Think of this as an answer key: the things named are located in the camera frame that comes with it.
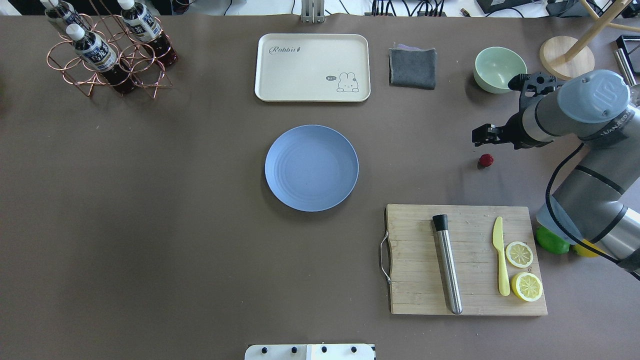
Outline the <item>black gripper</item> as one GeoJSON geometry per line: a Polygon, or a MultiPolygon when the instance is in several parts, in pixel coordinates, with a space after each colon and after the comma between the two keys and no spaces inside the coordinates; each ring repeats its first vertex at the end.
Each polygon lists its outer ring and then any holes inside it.
{"type": "Polygon", "coordinates": [[[531,149],[538,146],[538,141],[528,135],[523,125],[523,114],[514,114],[503,126],[485,123],[471,132],[475,147],[483,145],[507,144],[514,150],[531,149]]]}

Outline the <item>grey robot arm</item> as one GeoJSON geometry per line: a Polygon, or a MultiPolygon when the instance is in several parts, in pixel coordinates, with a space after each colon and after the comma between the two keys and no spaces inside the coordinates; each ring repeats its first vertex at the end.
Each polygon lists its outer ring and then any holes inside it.
{"type": "Polygon", "coordinates": [[[576,136],[580,145],[572,155],[584,150],[583,158],[557,188],[553,171],[537,221],[638,277],[639,213],[621,197],[639,178],[639,109],[623,78],[610,70],[569,81],[521,73],[509,88],[520,93],[518,112],[503,126],[474,129],[474,145],[510,143],[523,150],[576,136]]]}

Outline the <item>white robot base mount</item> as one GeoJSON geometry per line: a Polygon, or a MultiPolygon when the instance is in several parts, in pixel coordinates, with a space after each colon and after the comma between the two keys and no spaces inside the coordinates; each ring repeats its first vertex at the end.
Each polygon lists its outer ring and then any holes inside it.
{"type": "Polygon", "coordinates": [[[247,347],[245,360],[375,360],[374,344],[254,344],[247,347]]]}

